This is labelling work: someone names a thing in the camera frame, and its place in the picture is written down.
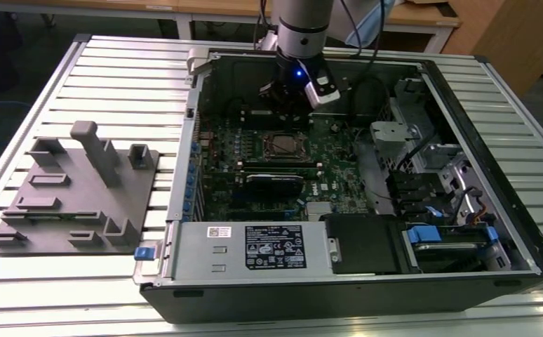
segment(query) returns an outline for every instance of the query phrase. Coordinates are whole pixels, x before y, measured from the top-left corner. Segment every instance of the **gray plastic base plate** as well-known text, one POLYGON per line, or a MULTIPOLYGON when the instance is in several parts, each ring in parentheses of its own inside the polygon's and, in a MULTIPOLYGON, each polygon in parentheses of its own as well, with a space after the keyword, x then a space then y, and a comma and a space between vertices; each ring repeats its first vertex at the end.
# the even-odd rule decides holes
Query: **gray plastic base plate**
POLYGON ((114 171, 121 184, 110 188, 105 187, 83 150, 66 149, 53 154, 58 165, 33 165, 3 216, 7 211, 23 209, 38 215, 19 216, 18 220, 13 216, 13 220, 1 222, 0 254, 133 252, 139 241, 158 153, 149 151, 150 167, 133 169, 127 152, 117 150, 114 171))

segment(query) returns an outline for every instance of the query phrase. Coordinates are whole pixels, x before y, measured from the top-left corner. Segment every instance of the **power supply label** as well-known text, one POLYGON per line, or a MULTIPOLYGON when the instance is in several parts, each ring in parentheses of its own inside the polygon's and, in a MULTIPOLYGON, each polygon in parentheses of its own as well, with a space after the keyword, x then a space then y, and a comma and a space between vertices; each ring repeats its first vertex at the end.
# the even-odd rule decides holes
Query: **power supply label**
POLYGON ((250 270, 306 268, 300 226, 246 226, 244 238, 250 270))

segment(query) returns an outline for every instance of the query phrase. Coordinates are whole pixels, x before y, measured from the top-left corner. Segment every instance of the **blue latch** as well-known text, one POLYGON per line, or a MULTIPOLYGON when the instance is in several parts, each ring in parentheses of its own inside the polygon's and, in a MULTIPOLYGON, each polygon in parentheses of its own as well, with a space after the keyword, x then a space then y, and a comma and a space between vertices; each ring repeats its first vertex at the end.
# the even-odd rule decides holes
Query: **blue latch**
POLYGON ((154 260, 154 247, 138 247, 133 251, 134 261, 153 261, 154 260))
POLYGON ((436 226, 414 226, 406 230, 406 235, 412 244, 421 242, 441 242, 441 237, 436 226))
POLYGON ((198 153, 198 151, 200 151, 198 143, 193 142, 193 144, 190 145, 189 148, 190 148, 193 153, 198 153))
POLYGON ((425 206, 425 208, 428 209, 428 211, 430 212, 430 214, 432 214, 436 218, 442 218, 442 217, 444 217, 444 214, 442 214, 437 209, 434 209, 433 207, 425 206))
POLYGON ((488 234, 488 240, 489 240, 490 243, 497 242, 496 228, 493 228, 492 226, 486 226, 485 234, 488 234))

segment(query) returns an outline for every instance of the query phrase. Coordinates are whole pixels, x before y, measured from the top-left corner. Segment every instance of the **floor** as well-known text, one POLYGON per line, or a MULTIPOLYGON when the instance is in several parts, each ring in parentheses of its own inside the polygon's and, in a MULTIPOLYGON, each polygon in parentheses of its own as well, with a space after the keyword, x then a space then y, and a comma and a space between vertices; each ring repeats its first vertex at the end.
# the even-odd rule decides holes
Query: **floor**
MULTIPOLYGON (((35 14, 17 15, 17 29, 23 45, 10 52, 10 61, 19 75, 18 84, 0 93, 0 101, 15 100, 31 104, 38 95, 58 60, 63 55, 75 33, 159 38, 176 35, 172 22, 126 18, 90 18, 57 15, 55 26, 45 28, 35 14)), ((228 23, 222 27, 196 24, 196 38, 218 41, 252 41, 252 25, 228 23)), ((543 125, 543 79, 522 98, 534 118, 543 125)), ((0 154, 23 119, 26 108, 19 105, 0 105, 0 154)))

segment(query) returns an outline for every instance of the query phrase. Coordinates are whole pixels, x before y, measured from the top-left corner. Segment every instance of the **white table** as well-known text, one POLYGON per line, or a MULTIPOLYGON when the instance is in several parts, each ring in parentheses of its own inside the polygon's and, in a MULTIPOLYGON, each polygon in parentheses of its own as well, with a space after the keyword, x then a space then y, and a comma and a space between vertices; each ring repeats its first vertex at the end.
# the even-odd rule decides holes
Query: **white table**
MULTIPOLYGON (((114 146, 138 141, 163 155, 142 240, 162 237, 186 100, 186 51, 194 46, 250 47, 121 37, 91 37, 71 43, 0 158, 0 208, 13 200, 33 164, 23 154, 33 138, 66 137, 73 121, 90 119, 101 124, 98 136, 110 138, 114 146)), ((543 232, 543 129, 492 67, 469 56, 393 52, 380 52, 380 56, 436 62, 543 232)), ((70 139, 62 143, 75 144, 70 139)), ((543 290, 502 296, 457 313, 285 321, 264 326, 172 325, 138 294, 133 268, 131 256, 0 258, 0 336, 543 336, 543 290)))

